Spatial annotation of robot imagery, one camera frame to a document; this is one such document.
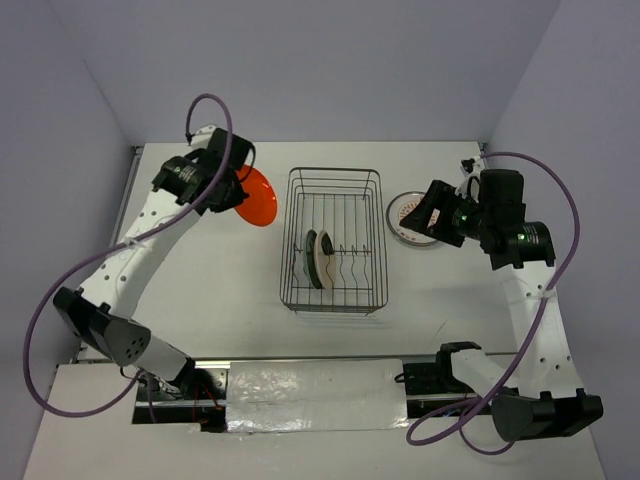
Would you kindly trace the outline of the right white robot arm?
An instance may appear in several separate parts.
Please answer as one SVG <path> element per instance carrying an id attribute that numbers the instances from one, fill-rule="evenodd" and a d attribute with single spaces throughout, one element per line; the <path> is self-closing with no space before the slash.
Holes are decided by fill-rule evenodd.
<path id="1" fill-rule="evenodd" d="M 488 408 L 499 437 L 518 441 L 572 436 L 604 414 L 600 396 L 589 394 L 577 374 L 564 330 L 556 285 L 569 260 L 556 261 L 551 235 L 525 219 L 524 178 L 515 170 L 485 170 L 475 197 L 432 181 L 401 226 L 441 243 L 479 242 L 490 258 L 509 309 L 517 344 L 500 367 L 473 341 L 441 345 L 435 380 L 446 391 L 466 386 L 474 397 L 458 403 L 461 430 Z"/>

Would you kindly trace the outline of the black metal base rail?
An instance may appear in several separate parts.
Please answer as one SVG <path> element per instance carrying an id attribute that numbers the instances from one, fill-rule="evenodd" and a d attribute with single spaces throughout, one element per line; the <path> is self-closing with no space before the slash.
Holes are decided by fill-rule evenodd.
<path id="1" fill-rule="evenodd" d="M 142 379 L 132 414 L 134 425 L 193 424 L 202 432 L 228 431 L 226 415 L 230 367 L 212 364 L 198 374 L 195 387 L 184 394 L 175 393 L 154 380 L 152 386 Z M 405 362 L 394 381 L 404 388 L 407 412 L 416 419 L 438 407 L 472 398 L 471 389 L 461 383 L 447 385 L 438 377 L 436 362 Z"/>

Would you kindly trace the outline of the green patterned plate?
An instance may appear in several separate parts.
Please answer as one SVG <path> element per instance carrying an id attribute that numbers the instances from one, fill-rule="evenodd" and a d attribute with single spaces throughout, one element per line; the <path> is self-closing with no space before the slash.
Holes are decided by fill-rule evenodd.
<path id="1" fill-rule="evenodd" d="M 303 269 L 309 280 L 310 285 L 317 290 L 324 288 L 315 261 L 315 242 L 317 239 L 317 233 L 315 230 L 310 229 L 307 231 L 304 241 L 304 261 Z"/>

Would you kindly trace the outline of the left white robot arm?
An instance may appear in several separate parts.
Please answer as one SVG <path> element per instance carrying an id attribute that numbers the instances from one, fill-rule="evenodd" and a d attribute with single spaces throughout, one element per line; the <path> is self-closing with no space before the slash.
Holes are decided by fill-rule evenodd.
<path id="1" fill-rule="evenodd" d="M 248 199 L 242 167 L 255 154 L 252 142 L 217 128 L 189 153 L 165 161 L 122 239 L 123 249 L 109 255 L 77 289 L 62 287 L 53 298 L 84 343 L 120 367 L 151 373 L 176 399 L 190 395 L 205 374 L 191 357 L 135 321 L 134 313 L 166 256 L 202 215 Z"/>

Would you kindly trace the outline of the cream plate floral print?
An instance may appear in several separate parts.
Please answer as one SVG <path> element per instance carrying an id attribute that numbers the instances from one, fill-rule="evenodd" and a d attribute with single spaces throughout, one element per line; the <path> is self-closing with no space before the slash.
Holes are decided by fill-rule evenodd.
<path id="1" fill-rule="evenodd" d="M 333 289 L 336 282 L 336 256 L 329 234 L 321 230 L 315 241 L 315 267 L 323 289 Z"/>

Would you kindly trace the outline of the silver foil sheet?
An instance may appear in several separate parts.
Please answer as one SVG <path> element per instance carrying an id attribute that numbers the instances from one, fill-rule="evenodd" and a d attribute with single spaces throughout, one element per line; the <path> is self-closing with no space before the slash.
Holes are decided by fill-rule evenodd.
<path id="1" fill-rule="evenodd" d="M 409 424 L 398 359 L 235 362 L 228 372 L 232 433 L 374 431 Z"/>

